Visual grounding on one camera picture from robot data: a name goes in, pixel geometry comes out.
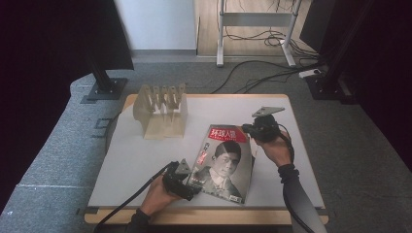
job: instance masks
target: wrist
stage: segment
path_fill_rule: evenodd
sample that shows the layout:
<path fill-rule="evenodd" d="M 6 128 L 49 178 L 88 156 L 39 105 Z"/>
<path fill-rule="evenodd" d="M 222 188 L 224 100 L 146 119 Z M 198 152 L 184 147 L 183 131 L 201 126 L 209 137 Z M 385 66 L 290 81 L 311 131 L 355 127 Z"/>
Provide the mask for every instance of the wrist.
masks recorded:
<path fill-rule="evenodd" d="M 151 208 L 147 207 L 145 204 L 143 204 L 138 210 L 140 210 L 140 212 L 142 212 L 142 214 L 144 214 L 148 217 L 151 217 L 152 214 L 155 213 Z"/>
<path fill-rule="evenodd" d="M 144 220 L 150 220 L 151 219 L 151 217 L 148 216 L 145 212 L 143 212 L 141 208 L 138 208 L 136 210 L 136 215 L 140 216 Z"/>
<path fill-rule="evenodd" d="M 293 164 L 285 164 L 278 168 L 281 183 L 287 183 L 288 181 L 298 179 L 299 171 L 297 171 Z"/>

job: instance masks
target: white wall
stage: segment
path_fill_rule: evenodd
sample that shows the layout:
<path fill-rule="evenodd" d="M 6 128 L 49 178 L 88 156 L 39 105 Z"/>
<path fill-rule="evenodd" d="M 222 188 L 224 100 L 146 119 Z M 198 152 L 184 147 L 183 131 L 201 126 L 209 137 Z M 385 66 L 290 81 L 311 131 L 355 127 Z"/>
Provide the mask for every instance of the white wall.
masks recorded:
<path fill-rule="evenodd" d="M 131 50 L 196 50 L 193 0 L 115 0 Z"/>

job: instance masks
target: white device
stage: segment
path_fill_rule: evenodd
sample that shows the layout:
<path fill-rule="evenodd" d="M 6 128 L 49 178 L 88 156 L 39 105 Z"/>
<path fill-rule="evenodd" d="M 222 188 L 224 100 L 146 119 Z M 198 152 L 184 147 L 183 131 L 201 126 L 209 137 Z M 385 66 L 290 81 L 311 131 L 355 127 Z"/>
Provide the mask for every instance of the white device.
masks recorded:
<path fill-rule="evenodd" d="M 306 77 L 317 76 L 320 75 L 322 72 L 318 69 L 308 70 L 299 73 L 299 77 L 304 79 Z"/>

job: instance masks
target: hand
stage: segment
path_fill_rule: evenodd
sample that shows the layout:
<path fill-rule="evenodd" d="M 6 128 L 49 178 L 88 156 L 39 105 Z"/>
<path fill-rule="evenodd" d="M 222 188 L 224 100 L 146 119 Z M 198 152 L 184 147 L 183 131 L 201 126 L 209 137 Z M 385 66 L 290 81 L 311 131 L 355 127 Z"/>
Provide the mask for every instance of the hand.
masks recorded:
<path fill-rule="evenodd" d="M 289 138 L 289 135 L 286 132 L 281 131 L 281 133 Z M 255 141 L 257 142 L 258 146 L 261 146 L 263 148 L 266 156 L 270 160 L 272 160 L 276 164 L 276 166 L 280 167 L 292 163 L 291 153 L 289 152 L 286 142 L 281 137 L 277 137 L 275 140 L 268 143 L 264 143 L 259 140 Z"/>
<path fill-rule="evenodd" d="M 158 176 L 149 187 L 148 194 L 140 206 L 140 210 L 147 216 L 163 210 L 166 206 L 176 200 L 182 199 L 180 196 L 166 191 L 163 185 L 163 175 Z"/>

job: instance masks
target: gray carpet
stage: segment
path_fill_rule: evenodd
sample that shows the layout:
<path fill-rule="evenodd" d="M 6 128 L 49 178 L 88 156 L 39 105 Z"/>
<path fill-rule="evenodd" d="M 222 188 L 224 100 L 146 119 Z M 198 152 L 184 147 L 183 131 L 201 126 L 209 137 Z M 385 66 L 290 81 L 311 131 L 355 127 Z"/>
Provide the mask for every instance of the gray carpet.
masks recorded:
<path fill-rule="evenodd" d="M 236 64 L 217 68 L 212 62 L 136 63 L 135 71 L 108 71 L 111 78 L 128 78 L 120 100 L 95 104 L 81 104 L 94 77 L 73 82 L 65 112 L 0 217 L 0 232 L 91 232 L 93 226 L 85 223 L 82 210 L 105 156 L 105 126 L 126 96 L 137 93 L 142 84 L 186 83 L 187 93 L 210 93 Z M 244 64 L 217 93 L 233 93 L 249 80 L 280 70 L 269 64 Z M 277 80 L 286 82 L 262 83 L 249 93 L 290 97 L 329 213 L 328 232 L 412 232 L 412 175 L 362 108 L 313 100 L 297 74 Z"/>

